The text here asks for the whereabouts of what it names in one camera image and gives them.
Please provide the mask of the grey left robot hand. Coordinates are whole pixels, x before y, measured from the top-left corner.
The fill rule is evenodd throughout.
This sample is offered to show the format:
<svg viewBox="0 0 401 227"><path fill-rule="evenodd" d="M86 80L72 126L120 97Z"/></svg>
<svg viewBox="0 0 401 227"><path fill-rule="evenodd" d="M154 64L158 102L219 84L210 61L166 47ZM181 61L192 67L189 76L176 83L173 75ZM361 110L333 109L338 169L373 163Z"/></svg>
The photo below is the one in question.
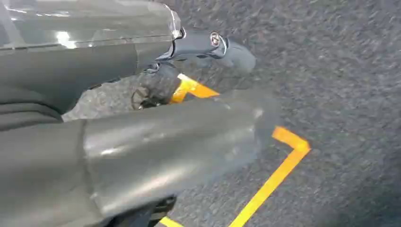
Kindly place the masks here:
<svg viewBox="0 0 401 227"><path fill-rule="evenodd" d="M279 120L260 89L65 122L103 83L205 56L249 72L242 45L146 0L0 3L0 224L130 226L177 192L255 159Z"/></svg>

